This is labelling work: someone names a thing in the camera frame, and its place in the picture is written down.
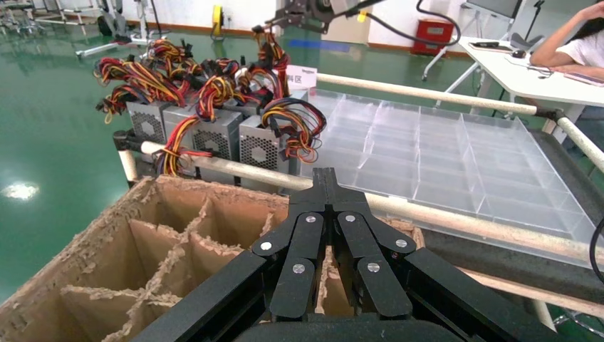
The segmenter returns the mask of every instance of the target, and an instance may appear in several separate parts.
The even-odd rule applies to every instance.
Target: smartphone
[[[477,48],[496,48],[497,46],[499,46],[498,41],[480,41],[477,43],[470,44]]]
[[[508,52],[512,53],[514,50],[507,46],[500,46],[499,43],[497,45],[489,44],[489,43],[470,43],[472,48],[476,50],[484,50],[484,51],[496,51],[496,52]]]
[[[565,73],[564,77],[570,78],[571,80],[591,84],[592,86],[604,87],[604,80],[591,76],[586,76],[580,73]]]

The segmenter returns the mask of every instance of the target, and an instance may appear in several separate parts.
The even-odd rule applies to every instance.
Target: green epoxy floor
[[[29,200],[0,196],[0,302],[86,228],[91,220],[127,191],[123,170],[111,139],[112,133],[129,128],[127,116],[116,117],[110,125],[95,104],[110,91],[101,88],[92,69],[102,55],[79,61],[75,50],[107,43],[92,29],[88,40],[76,29],[50,28],[42,37],[0,36],[0,190],[27,183],[39,188]],[[245,55],[256,58],[255,41],[228,37],[212,43],[196,33],[170,33],[192,43],[198,61],[205,58]],[[427,82],[422,72],[430,57],[411,56],[352,46],[349,53],[318,49],[289,48],[287,39],[318,39],[312,33],[291,30],[282,46],[293,64],[312,66],[321,73],[372,81],[444,90],[468,68],[468,59],[440,61]],[[125,48],[103,56],[124,58]],[[434,101],[333,84],[319,88],[417,105]],[[456,91],[474,95],[471,80]],[[489,94],[496,98],[501,88]],[[467,106],[444,104],[444,109],[469,111]],[[542,119],[529,118],[529,127],[539,128]]]

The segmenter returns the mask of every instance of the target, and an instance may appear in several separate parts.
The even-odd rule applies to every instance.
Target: cardboard box
[[[288,199],[145,178],[0,307],[1,342],[129,341],[287,216]],[[386,220],[423,247],[412,225]],[[351,316],[328,256],[316,312]]]

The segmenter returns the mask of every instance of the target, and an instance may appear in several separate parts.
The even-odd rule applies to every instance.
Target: yellow cable reel
[[[210,38],[213,41],[221,41],[224,39],[222,35],[222,26],[224,25],[224,13],[222,12],[222,6],[214,5],[212,11],[212,31],[210,31]]]

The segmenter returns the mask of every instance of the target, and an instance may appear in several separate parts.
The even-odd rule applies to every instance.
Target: white label
[[[290,89],[308,89],[317,86],[316,68],[287,66],[287,84]]]

